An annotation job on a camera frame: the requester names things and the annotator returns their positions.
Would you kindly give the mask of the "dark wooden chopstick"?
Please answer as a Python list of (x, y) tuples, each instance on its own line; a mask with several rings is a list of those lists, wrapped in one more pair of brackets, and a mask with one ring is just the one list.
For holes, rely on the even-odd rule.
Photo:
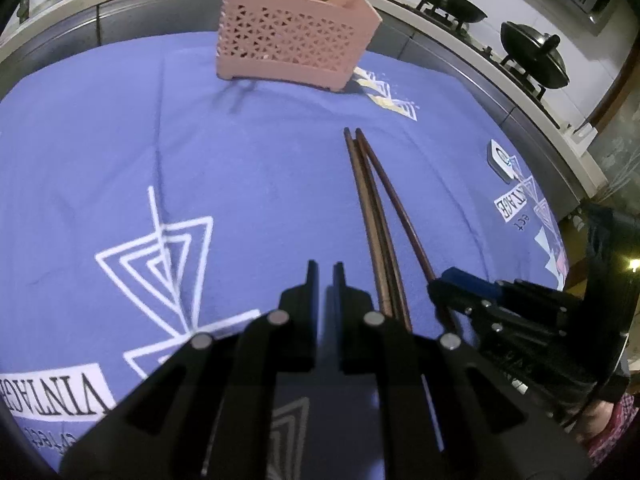
[(372, 162), (373, 168), (375, 172), (378, 174), (378, 178), (381, 180), (382, 185), (385, 188), (386, 194), (388, 195), (388, 197), (390, 198), (390, 201), (394, 206), (396, 214), (398, 215), (398, 218), (402, 224), (402, 227), (406, 232), (406, 235), (411, 244), (413, 252), (420, 263), (420, 267), (424, 273), (425, 279), (429, 283), (431, 283), (432, 281), (435, 281), (436, 280), (435, 272), (430, 263), (430, 260), (428, 260), (427, 258), (427, 254), (421, 244), (420, 238), (418, 237), (418, 233), (416, 232), (416, 229), (414, 228), (410, 220), (410, 217), (407, 214), (407, 211), (405, 210), (404, 205), (401, 203), (401, 200), (395, 188), (393, 187), (392, 182), (390, 182), (390, 178), (388, 177), (388, 175), (386, 174), (386, 171), (384, 170), (382, 164), (380, 163), (378, 156), (376, 156), (375, 152), (373, 151), (373, 148), (371, 148), (369, 141), (367, 140), (366, 136), (364, 135), (364, 133), (360, 128), (356, 129), (356, 140), (360, 144), (361, 148), (363, 149), (364, 154), (366, 154), (367, 158), (370, 159), (370, 162)]

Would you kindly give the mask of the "black gas stove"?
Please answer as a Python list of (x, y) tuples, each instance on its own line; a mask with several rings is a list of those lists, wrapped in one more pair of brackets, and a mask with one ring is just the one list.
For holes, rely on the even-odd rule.
[(480, 44), (471, 36), (468, 31), (468, 24), (459, 24), (442, 11), (431, 14), (431, 12), (427, 12), (427, 9), (428, 6), (424, 8), (423, 12), (417, 11), (416, 8), (411, 8), (411, 11), (425, 21), (430, 22), (434, 27), (437, 27), (442, 36), (447, 37), (447, 48), (456, 52), (459, 58), (465, 58), (468, 64), (471, 63), (471, 58), (482, 58), (486, 65), (491, 65), (495, 70), (500, 70), (506, 78), (512, 81), (514, 86), (517, 86), (527, 96), (529, 101), (532, 101), (540, 109), (542, 114), (548, 117), (555, 128), (561, 128), (559, 118), (555, 117), (550, 108), (544, 104), (546, 91), (556, 89), (544, 88), (533, 77), (526, 75), (524, 70), (512, 61), (502, 65), (501, 62), (506, 57), (506, 51), (501, 55), (499, 51), (495, 51), (491, 46)]

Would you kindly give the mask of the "pink plastic utensil basket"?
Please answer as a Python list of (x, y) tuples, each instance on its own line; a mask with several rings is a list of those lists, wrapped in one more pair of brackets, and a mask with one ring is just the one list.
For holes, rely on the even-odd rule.
[(367, 0), (222, 0), (216, 73), (341, 91), (381, 23)]

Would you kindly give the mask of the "black lidded wok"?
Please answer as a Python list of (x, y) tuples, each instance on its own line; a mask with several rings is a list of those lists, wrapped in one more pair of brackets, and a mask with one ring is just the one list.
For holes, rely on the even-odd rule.
[(532, 26), (503, 22), (500, 39), (506, 57), (501, 62), (512, 61), (546, 89), (564, 88), (570, 83), (562, 55), (558, 47), (561, 38), (557, 34), (538, 32)]

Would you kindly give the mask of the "purple printed tablecloth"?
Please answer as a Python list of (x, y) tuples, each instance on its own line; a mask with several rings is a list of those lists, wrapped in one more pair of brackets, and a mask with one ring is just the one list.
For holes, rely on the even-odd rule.
[(227, 335), (319, 267), (373, 292), (344, 134), (360, 129), (436, 271), (561, 288), (537, 178), (459, 81), (363, 55), (338, 93), (216, 75), (211, 32), (95, 48), (1, 101), (1, 397), (51, 467), (196, 332)]

